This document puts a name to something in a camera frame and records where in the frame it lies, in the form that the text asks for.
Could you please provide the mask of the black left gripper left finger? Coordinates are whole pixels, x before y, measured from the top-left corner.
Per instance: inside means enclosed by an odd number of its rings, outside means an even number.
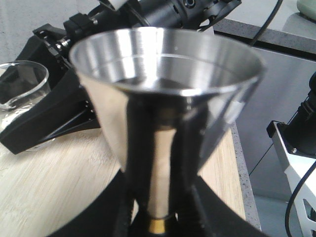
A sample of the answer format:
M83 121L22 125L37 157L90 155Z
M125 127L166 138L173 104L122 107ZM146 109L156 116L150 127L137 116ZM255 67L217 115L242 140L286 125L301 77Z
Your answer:
M77 217L51 237L127 237L134 198L118 171L105 190Z

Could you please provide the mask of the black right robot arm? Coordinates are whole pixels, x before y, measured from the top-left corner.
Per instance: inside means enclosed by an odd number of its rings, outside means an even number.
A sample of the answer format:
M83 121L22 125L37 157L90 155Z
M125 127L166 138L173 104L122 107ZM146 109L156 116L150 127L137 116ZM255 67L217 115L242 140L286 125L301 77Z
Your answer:
M99 128L92 104L74 72L69 51L79 40L100 32L142 26L206 30L240 5L238 0L102 0L88 14L78 13L63 28L45 24L33 31L18 56L44 65L51 91L12 121L0 142L18 154L48 140Z

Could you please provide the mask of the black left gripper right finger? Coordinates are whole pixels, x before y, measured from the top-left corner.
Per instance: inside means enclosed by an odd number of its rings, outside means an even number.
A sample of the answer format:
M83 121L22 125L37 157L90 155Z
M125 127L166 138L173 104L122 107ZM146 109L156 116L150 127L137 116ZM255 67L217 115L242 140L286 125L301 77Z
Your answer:
M199 176L187 185L177 178L179 190L178 237L265 237L230 209Z

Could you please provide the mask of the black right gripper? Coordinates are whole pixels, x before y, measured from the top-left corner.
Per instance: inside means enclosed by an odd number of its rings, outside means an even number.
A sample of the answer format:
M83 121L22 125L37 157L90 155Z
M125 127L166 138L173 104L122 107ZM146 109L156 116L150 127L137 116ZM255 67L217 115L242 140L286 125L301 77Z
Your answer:
M76 73L68 71L71 47L94 33L98 23L96 17L78 13L64 22L63 29L44 24L33 30L16 59L44 65L49 85L55 87L1 132L0 142L13 154L66 134L100 128L86 90Z

